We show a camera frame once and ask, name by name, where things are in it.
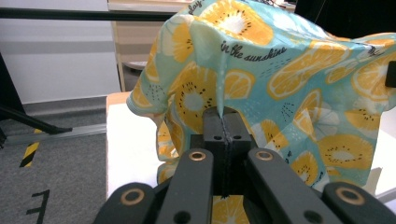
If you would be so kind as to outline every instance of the white wall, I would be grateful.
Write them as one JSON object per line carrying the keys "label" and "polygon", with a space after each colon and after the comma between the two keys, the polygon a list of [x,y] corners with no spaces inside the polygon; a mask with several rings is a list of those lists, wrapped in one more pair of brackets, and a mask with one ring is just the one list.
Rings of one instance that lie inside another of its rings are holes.
{"label": "white wall", "polygon": [[[107,0],[0,0],[0,7],[107,11]],[[23,104],[120,91],[110,21],[0,19],[0,51]]]}
{"label": "white wall", "polygon": [[396,189],[396,107],[382,114],[373,168],[382,168],[375,194]]}

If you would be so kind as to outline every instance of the floor marking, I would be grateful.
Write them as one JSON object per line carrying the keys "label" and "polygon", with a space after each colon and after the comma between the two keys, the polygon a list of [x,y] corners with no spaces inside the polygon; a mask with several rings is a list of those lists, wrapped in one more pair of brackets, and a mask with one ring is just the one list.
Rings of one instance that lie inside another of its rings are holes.
{"label": "floor marking", "polygon": [[44,214],[46,213],[47,201],[49,200],[49,197],[50,197],[50,190],[47,189],[40,193],[34,193],[34,194],[32,194],[32,198],[41,196],[41,195],[43,195],[43,202],[41,203],[41,206],[37,207],[37,208],[29,209],[26,211],[26,215],[38,213],[37,224],[42,224],[44,221]]}
{"label": "floor marking", "polygon": [[[35,129],[35,133],[41,133],[40,130]],[[30,144],[25,151],[23,159],[21,161],[20,167],[29,167],[32,165],[33,157],[35,156],[35,152],[37,151],[38,146],[40,145],[39,142],[35,142]]]}

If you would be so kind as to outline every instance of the gray floor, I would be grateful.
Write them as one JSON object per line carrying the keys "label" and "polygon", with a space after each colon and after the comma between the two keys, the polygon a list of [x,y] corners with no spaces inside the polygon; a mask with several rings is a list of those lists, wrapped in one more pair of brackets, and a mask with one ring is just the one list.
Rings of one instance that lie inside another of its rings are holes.
{"label": "gray floor", "polygon": [[[106,123],[105,97],[25,110],[60,127]],[[13,120],[0,121],[0,127],[8,136],[34,131]],[[92,223],[106,201],[106,134],[41,142],[31,166],[20,167],[27,147],[0,149],[0,223]],[[41,192],[49,196],[45,209],[44,196],[36,195]]]}

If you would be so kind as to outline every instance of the yellow black warning tape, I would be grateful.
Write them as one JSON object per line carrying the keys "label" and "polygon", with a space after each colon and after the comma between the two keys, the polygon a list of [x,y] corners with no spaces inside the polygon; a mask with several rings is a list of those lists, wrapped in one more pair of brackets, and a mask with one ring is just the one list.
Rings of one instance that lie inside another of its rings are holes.
{"label": "yellow black warning tape", "polygon": [[[41,133],[41,130],[35,129],[35,133]],[[29,167],[32,165],[33,157],[38,149],[40,142],[30,144],[25,151],[20,167]]]}

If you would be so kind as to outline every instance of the screw hole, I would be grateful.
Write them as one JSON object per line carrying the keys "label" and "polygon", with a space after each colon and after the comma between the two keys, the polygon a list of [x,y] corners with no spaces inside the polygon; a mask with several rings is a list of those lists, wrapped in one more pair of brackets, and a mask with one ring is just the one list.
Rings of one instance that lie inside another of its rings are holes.
{"label": "screw hole", "polygon": [[341,187],[335,191],[337,196],[346,203],[354,204],[354,205],[362,205],[364,204],[364,198],[354,189],[349,189],[345,187]]}
{"label": "screw hole", "polygon": [[262,161],[270,161],[271,159],[274,158],[274,156],[266,151],[258,151],[256,153],[256,158]]}
{"label": "screw hole", "polygon": [[193,161],[203,161],[206,158],[206,154],[200,151],[193,151],[189,157]]}
{"label": "screw hole", "polygon": [[145,192],[142,189],[128,189],[121,195],[121,203],[127,206],[140,203],[145,197]]}
{"label": "screw hole", "polygon": [[321,215],[314,211],[305,211],[304,217],[309,223],[320,224],[323,223],[323,218]]}
{"label": "screw hole", "polygon": [[174,221],[177,224],[189,223],[190,220],[191,220],[190,213],[185,212],[185,211],[180,211],[180,212],[176,213],[174,216]]}

